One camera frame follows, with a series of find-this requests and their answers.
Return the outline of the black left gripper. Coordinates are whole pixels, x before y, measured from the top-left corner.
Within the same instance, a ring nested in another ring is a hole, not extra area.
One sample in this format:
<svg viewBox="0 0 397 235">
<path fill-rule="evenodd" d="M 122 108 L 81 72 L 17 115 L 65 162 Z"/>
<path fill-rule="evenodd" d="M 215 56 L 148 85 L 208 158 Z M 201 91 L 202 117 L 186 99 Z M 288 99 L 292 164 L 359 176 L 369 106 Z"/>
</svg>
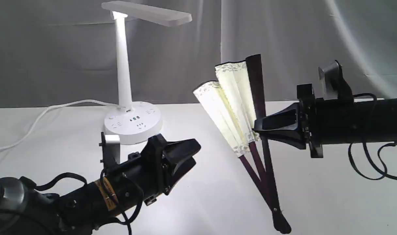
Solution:
<svg viewBox="0 0 397 235">
<path fill-rule="evenodd" d="M 196 165 L 194 155 L 200 149 L 196 139 L 168 142 L 158 134 L 148 138 L 141 152 L 128 155 L 128 177 L 142 189 L 142 200 L 146 205 L 152 204 L 162 194 L 167 196 L 171 193 L 176 183 Z M 163 150 L 174 170 L 164 167 L 167 162 Z"/>
</svg>

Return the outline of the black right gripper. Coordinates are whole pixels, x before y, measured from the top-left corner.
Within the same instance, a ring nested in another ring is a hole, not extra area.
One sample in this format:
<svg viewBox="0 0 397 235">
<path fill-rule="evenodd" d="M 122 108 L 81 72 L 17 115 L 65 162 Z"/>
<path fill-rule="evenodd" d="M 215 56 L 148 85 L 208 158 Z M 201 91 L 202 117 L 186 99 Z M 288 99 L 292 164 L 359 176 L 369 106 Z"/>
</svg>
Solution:
<svg viewBox="0 0 397 235">
<path fill-rule="evenodd" d="M 310 149 L 312 159 L 322 159 L 323 148 L 319 139 L 319 129 L 316 125 L 316 98 L 312 84 L 297 86 L 298 102 L 269 116 L 257 118 L 253 130 L 269 140 L 286 143 L 297 149 Z M 301 124 L 304 132 L 297 131 L 299 126 L 299 106 Z"/>
</svg>

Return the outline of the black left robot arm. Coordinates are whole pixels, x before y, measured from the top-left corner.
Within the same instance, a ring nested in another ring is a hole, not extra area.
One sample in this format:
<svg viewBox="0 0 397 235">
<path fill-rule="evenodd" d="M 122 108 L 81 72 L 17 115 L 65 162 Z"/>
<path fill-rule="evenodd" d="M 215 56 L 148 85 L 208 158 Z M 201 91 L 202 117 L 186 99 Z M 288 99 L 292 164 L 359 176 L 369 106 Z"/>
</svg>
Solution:
<svg viewBox="0 0 397 235">
<path fill-rule="evenodd" d="M 101 133 L 100 177 L 66 172 L 44 185 L 27 177 L 0 178 L 0 235 L 91 235 L 93 230 L 131 224 L 143 206 L 169 195 L 195 165 L 195 139 L 148 138 L 141 152 L 120 162 L 120 137 Z"/>
</svg>

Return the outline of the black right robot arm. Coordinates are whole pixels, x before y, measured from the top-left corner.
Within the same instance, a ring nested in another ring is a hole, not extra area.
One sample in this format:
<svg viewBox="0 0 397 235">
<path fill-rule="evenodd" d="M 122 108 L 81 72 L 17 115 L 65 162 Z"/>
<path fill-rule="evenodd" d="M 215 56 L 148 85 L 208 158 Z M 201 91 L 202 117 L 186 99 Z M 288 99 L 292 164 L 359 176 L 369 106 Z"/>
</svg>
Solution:
<svg viewBox="0 0 397 235">
<path fill-rule="evenodd" d="M 297 86 L 298 102 L 258 118 L 254 131 L 323 158 L 323 145 L 397 142 L 397 98 L 355 102 L 315 98 L 311 84 Z"/>
</svg>

